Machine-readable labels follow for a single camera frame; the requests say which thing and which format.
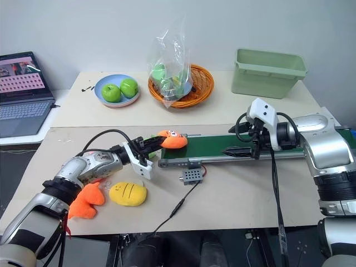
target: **transparent bag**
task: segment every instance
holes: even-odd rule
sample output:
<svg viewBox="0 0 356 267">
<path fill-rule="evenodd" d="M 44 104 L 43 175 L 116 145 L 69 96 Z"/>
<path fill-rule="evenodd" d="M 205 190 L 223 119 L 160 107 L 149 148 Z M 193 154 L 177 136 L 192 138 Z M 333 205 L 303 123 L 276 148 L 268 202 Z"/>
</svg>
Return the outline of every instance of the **transparent bag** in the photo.
<svg viewBox="0 0 356 267">
<path fill-rule="evenodd" d="M 192 88 L 189 51 L 184 41 L 184 18 L 154 39 L 147 59 L 150 79 L 169 108 Z"/>
</svg>

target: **laptop screen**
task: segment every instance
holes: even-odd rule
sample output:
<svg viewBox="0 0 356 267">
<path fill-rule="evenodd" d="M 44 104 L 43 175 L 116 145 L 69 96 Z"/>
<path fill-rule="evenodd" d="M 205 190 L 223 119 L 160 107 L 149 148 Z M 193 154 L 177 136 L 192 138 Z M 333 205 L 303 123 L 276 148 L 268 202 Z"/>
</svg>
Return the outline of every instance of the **laptop screen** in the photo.
<svg viewBox="0 0 356 267">
<path fill-rule="evenodd" d="M 32 52 L 0 56 L 0 103 L 53 97 Z"/>
</svg>

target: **green storage basket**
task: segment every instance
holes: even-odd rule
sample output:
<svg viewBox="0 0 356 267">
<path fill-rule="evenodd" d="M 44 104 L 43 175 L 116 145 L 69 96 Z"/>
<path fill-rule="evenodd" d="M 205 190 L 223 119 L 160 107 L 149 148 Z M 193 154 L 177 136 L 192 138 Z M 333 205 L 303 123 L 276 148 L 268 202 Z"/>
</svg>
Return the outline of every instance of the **green storage basket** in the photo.
<svg viewBox="0 0 356 267">
<path fill-rule="evenodd" d="M 232 92 L 283 98 L 307 69 L 297 55 L 238 49 Z"/>
</svg>

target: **blue plate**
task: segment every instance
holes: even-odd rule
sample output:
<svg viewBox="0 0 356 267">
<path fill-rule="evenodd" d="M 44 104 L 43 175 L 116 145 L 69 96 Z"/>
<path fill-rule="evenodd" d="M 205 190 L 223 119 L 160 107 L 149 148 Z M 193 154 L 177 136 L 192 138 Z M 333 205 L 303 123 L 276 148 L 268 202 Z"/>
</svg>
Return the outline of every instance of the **blue plate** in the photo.
<svg viewBox="0 0 356 267">
<path fill-rule="evenodd" d="M 103 88 L 104 85 L 107 85 L 108 83 L 113 83 L 114 85 L 117 85 L 119 87 L 121 84 L 121 81 L 124 79 L 132 79 L 132 80 L 136 81 L 134 78 L 132 78 L 128 75 L 124 75 L 124 74 L 114 74 L 114 75 L 106 76 L 96 83 L 95 88 L 94 88 L 95 95 L 107 107 L 125 107 L 125 106 L 135 102 L 138 99 L 138 97 L 140 96 L 140 91 L 138 91 L 137 94 L 135 94 L 134 97 L 131 97 L 131 98 L 126 97 L 122 93 L 120 102 L 118 102 L 118 103 L 107 102 L 101 95 L 101 89 Z"/>
</svg>

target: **orange woven basket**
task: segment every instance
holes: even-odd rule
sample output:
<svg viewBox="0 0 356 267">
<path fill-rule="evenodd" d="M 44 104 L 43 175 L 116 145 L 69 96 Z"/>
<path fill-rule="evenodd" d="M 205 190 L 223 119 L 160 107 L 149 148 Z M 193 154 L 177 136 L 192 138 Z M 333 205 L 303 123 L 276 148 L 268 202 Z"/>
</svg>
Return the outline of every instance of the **orange woven basket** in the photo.
<svg viewBox="0 0 356 267">
<path fill-rule="evenodd" d="M 190 70 L 194 90 L 190 91 L 188 95 L 182 97 L 178 101 L 173 102 L 171 107 L 184 108 L 195 106 L 206 100 L 212 93 L 212 90 L 214 89 L 214 79 L 209 71 L 195 64 L 190 65 Z M 163 96 L 155 88 L 154 82 L 150 78 L 149 90 L 155 99 L 163 103 Z"/>
</svg>

